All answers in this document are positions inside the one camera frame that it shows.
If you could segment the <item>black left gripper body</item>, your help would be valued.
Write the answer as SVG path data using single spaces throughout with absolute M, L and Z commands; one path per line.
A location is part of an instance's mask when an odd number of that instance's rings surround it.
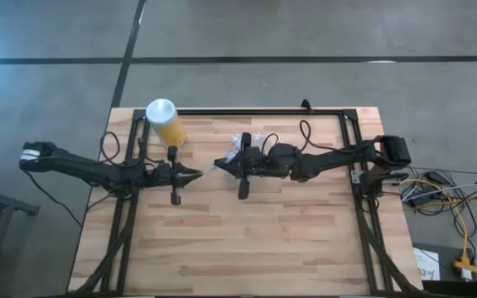
M 179 178 L 179 163 L 178 163 L 178 147 L 167 148 L 168 164 L 162 162 L 157 167 L 157 177 L 159 185 L 170 185 L 171 203 L 175 206 L 181 204 L 181 197 L 179 195 L 180 186 L 178 184 Z

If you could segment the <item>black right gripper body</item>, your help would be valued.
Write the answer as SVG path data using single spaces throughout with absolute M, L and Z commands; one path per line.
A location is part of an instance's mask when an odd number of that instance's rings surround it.
M 252 147 L 252 135 L 244 132 L 241 136 L 238 158 L 238 198 L 247 199 L 249 195 L 249 175 L 257 175 L 263 162 L 263 154 L 259 147 Z

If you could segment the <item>yellow white wipes canister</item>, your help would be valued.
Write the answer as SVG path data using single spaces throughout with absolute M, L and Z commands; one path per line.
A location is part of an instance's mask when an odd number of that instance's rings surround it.
M 146 108 L 146 119 L 165 147 L 180 147 L 186 140 L 175 104 L 169 99 L 155 99 Z

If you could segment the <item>clear acrylic organizer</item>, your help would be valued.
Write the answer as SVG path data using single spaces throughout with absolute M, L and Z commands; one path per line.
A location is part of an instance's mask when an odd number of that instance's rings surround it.
M 234 148 L 223 159 L 219 167 L 240 180 L 249 176 L 267 174 L 269 160 L 263 153 L 266 137 L 262 134 L 241 132 L 233 138 Z

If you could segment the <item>white paper note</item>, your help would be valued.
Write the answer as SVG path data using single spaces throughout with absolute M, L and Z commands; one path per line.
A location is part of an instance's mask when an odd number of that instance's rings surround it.
M 423 281 L 439 281 L 441 279 L 439 255 L 420 248 L 413 248 L 413 251 L 420 278 Z

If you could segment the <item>yellow plug adapter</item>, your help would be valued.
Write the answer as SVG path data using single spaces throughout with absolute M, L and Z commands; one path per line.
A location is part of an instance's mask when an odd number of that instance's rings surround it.
M 459 270 L 462 280 L 473 281 L 475 279 L 477 267 L 470 263 L 470 259 L 466 254 L 463 254 L 458 260 L 454 261 L 453 267 Z

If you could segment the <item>black aluminium table frame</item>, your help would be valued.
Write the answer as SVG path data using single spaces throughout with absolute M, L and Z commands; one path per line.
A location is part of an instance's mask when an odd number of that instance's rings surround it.
M 205 170 L 233 149 L 236 133 L 267 135 L 263 153 L 288 143 L 321 154 L 387 136 L 368 108 L 182 108 L 186 139 L 178 161 Z M 147 168 L 167 149 L 141 108 L 116 108 L 108 129 L 119 136 L 120 160 L 144 157 Z M 136 190 L 107 199 L 94 188 L 72 266 L 73 297 L 345 296 L 419 297 L 421 280 L 398 199 L 383 228 L 375 196 L 359 193 L 359 176 L 373 163 L 324 171 L 300 183 L 221 170 L 179 189 Z

